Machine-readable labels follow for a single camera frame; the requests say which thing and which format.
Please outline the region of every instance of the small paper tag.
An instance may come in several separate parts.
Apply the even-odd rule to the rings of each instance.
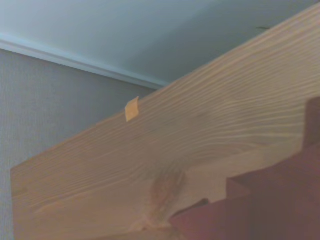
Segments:
[[[139,115],[138,100],[139,97],[137,96],[135,99],[128,102],[125,106],[125,118],[127,122],[131,121]]]

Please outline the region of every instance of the crown molding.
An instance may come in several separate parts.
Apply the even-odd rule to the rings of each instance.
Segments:
[[[60,65],[65,65],[71,68],[102,75],[150,89],[158,90],[168,85],[167,82],[162,80],[148,78],[134,72],[94,62],[75,54],[67,53],[59,49],[44,46],[6,34],[0,34],[0,49]]]

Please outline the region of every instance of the wood grain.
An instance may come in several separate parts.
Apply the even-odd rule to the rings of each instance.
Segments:
[[[320,95],[319,26],[317,4],[140,100],[130,122],[122,111],[13,168],[15,239],[120,236],[146,214],[154,179],[187,172],[174,211],[223,198],[238,163],[246,172],[279,161],[259,160],[271,146],[295,152],[305,103]]]
[[[179,198],[186,184],[186,178],[184,171],[169,171],[157,177],[149,189],[145,215],[132,225],[130,232],[165,228],[166,226],[161,226],[161,222],[166,220],[166,214],[172,203]]]

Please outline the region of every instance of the light wood surface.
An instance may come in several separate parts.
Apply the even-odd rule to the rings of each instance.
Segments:
[[[319,44],[317,4],[140,100],[131,121],[120,112],[13,168],[15,239],[168,239],[128,233],[155,179],[186,173],[169,215],[299,149],[305,103],[320,96]]]

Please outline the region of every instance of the gray wall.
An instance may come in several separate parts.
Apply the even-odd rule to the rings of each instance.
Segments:
[[[13,240],[10,169],[153,91],[0,50],[0,239]]]

